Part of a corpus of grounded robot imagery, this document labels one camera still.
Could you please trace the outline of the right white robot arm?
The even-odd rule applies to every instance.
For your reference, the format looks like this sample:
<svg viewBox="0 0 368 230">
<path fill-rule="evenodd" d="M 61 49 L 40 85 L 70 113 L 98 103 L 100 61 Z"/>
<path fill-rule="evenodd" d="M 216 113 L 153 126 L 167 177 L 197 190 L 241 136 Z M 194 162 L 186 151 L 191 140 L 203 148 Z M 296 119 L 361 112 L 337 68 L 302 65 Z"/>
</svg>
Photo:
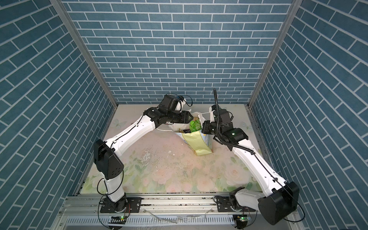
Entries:
<svg viewBox="0 0 368 230">
<path fill-rule="evenodd" d="M 260 191 L 238 187 L 230 192 L 229 202 L 234 210 L 251 208 L 261 213 L 271 225 L 285 219 L 297 210 L 300 189 L 294 182 L 287 182 L 263 159 L 241 128 L 235 128 L 232 114 L 213 105 L 209 108 L 210 120 L 202 124 L 205 134 L 225 145 L 247 167 L 260 185 Z"/>
</svg>

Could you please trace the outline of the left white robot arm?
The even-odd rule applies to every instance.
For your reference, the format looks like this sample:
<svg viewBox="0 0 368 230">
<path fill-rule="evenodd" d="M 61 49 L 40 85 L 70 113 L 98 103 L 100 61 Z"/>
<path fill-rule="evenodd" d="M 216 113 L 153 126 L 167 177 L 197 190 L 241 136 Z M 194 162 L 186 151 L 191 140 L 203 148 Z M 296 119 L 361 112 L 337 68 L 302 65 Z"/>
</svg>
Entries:
<svg viewBox="0 0 368 230">
<path fill-rule="evenodd" d="M 113 203 L 124 200 L 122 187 L 124 165 L 120 160 L 122 154 L 136 141 L 162 124 L 188 124 L 194 117 L 189 111 L 164 111 L 151 107 L 131 126 L 107 140 L 94 143 L 94 164 L 104 177 L 106 196 Z"/>
</svg>

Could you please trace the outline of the green Lay's chips bag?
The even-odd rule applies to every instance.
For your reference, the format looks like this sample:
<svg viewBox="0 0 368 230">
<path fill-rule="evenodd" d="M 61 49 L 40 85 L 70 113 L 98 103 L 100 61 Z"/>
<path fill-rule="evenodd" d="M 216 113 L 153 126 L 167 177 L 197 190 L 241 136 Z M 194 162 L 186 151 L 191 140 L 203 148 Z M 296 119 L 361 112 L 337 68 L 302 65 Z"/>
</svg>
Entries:
<svg viewBox="0 0 368 230">
<path fill-rule="evenodd" d="M 196 132 L 196 131 L 200 131 L 202 129 L 202 125 L 201 125 L 201 121 L 200 119 L 194 119 L 189 123 L 189 129 L 190 132 Z"/>
</svg>

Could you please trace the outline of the colourful paper gift bag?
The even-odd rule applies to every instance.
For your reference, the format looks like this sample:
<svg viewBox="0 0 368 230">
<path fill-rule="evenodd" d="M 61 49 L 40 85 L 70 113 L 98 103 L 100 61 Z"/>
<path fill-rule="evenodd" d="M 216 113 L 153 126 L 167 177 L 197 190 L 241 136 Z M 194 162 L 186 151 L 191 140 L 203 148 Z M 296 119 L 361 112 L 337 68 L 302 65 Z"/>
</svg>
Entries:
<svg viewBox="0 0 368 230">
<path fill-rule="evenodd" d="M 201 125 L 205 121 L 202 113 L 193 112 L 191 113 L 194 119 L 200 119 Z M 174 132 L 179 136 L 191 149 L 195 152 L 197 156 L 207 155 L 213 153 L 212 142 L 210 134 L 203 134 L 202 131 L 196 131 L 191 133 L 188 124 L 170 124 L 167 123 L 167 131 Z"/>
</svg>

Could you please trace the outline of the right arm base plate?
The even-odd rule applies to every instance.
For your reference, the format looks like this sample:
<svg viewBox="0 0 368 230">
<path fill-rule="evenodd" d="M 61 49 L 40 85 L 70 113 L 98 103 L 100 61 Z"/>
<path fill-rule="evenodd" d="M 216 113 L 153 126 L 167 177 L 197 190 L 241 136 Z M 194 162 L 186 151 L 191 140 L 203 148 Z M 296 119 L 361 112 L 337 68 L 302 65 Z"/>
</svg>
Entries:
<svg viewBox="0 0 368 230">
<path fill-rule="evenodd" d="M 213 201 L 218 212 L 255 212 L 255 209 L 240 206 L 233 197 L 216 195 Z"/>
</svg>

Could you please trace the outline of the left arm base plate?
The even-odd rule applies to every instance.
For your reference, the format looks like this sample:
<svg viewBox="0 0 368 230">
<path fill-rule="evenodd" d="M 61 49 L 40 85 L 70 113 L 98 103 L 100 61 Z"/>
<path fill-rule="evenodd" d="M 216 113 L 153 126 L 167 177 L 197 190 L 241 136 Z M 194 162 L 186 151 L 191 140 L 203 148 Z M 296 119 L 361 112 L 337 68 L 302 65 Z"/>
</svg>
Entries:
<svg viewBox="0 0 368 230">
<path fill-rule="evenodd" d="M 112 202 L 108 197 L 104 197 L 100 202 L 101 213 L 139 213 L 141 207 L 141 197 L 123 197 L 117 202 Z"/>
</svg>

